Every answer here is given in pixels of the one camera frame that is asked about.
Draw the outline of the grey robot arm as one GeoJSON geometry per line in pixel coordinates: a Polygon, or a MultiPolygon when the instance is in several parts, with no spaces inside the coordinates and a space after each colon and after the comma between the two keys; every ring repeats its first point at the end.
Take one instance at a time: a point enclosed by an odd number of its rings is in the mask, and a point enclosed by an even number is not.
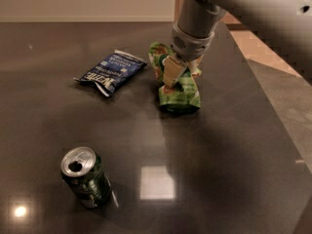
{"type": "Polygon", "coordinates": [[[312,84],[312,0],[184,0],[172,33],[175,55],[165,60],[167,86],[210,47],[225,13],[312,84]]]}

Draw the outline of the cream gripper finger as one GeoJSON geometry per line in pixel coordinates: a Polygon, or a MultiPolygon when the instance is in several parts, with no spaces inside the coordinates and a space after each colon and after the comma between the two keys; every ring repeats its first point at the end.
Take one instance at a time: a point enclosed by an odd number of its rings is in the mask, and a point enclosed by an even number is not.
{"type": "Polygon", "coordinates": [[[198,57],[189,62],[189,69],[193,76],[200,76],[202,74],[202,70],[199,67],[202,58],[203,57],[198,57]]]}
{"type": "Polygon", "coordinates": [[[187,69],[187,64],[177,55],[167,56],[163,60],[163,64],[163,82],[166,86],[172,88],[187,69]]]}

